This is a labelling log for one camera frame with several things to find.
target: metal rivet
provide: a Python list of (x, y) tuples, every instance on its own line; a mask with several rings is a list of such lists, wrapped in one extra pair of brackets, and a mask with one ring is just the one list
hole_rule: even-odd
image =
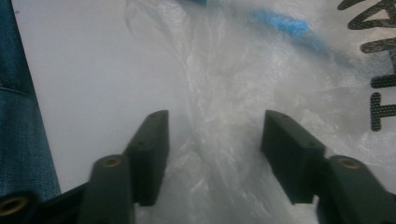
[(345, 166), (346, 168), (349, 168), (349, 169), (357, 170), (357, 169), (361, 168), (361, 166), (357, 162), (349, 160), (349, 159), (340, 159), (339, 162), (343, 166)]
[(15, 197), (7, 199), (0, 203), (0, 217), (5, 217), (20, 211), (28, 200), (24, 197)]
[(112, 157), (112, 158), (108, 158), (107, 160), (105, 160), (103, 162), (103, 166), (105, 167), (115, 167), (121, 164), (121, 159), (118, 157)]

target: plastic bag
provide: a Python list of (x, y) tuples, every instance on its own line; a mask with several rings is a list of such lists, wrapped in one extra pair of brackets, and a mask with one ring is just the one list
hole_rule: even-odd
[(378, 2), (129, 0), (134, 41), (178, 61), (191, 100), (189, 138), (172, 146), (160, 199), (138, 209), (139, 223), (318, 223), (314, 205), (290, 205), (259, 151), (266, 109), (396, 191), (396, 118), (380, 118), (394, 116), (381, 105), (396, 103), (395, 89), (373, 85), (393, 74), (394, 46), (366, 44), (395, 37), (394, 24), (348, 29)]

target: translucent plastic film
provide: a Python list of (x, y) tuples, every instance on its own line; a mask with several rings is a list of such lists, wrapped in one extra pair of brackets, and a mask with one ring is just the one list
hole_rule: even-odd
[(290, 204), (260, 153), (267, 109), (369, 164), (395, 192), (386, 3), (129, 0), (133, 41), (178, 61), (191, 102), (190, 137), (172, 147), (160, 199), (139, 208), (139, 223), (318, 223), (314, 205)]

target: blue jeans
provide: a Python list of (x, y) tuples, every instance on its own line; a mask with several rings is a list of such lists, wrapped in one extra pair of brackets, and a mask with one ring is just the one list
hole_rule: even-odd
[(0, 196), (60, 193), (11, 0), (0, 1)]

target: white table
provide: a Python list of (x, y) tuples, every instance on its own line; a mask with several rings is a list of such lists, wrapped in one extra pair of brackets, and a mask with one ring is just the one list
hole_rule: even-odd
[(186, 139), (189, 101), (177, 62), (134, 43), (125, 0), (14, 0), (62, 191), (120, 154), (146, 115), (170, 111), (171, 144)]

